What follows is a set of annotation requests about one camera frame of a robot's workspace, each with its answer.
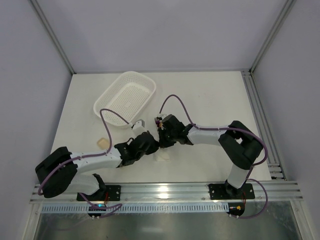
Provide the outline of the white paper napkin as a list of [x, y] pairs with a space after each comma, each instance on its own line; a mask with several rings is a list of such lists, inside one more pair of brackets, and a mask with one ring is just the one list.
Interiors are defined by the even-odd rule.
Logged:
[[166, 149], [160, 148], [155, 153], [155, 160], [158, 162], [168, 162], [171, 160], [170, 155]]

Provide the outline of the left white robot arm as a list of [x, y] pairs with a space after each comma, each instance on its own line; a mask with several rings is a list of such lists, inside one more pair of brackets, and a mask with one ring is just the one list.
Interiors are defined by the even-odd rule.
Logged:
[[98, 174], [81, 178], [83, 173], [133, 165], [143, 156], [155, 153], [159, 147], [149, 131], [106, 151], [76, 154], [66, 146], [59, 147], [35, 168], [40, 183], [37, 194], [47, 199], [64, 192], [94, 195], [105, 189], [104, 182]]

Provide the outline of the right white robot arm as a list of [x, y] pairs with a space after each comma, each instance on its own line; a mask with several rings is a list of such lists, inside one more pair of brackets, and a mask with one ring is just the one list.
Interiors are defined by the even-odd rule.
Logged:
[[155, 118], [161, 148], [181, 145], [213, 145], [222, 147], [232, 162], [231, 171], [223, 184], [222, 195], [230, 199], [244, 196], [244, 185], [256, 159], [264, 149], [263, 142], [244, 124], [234, 120], [227, 127], [213, 128], [196, 124], [184, 125], [174, 115]]

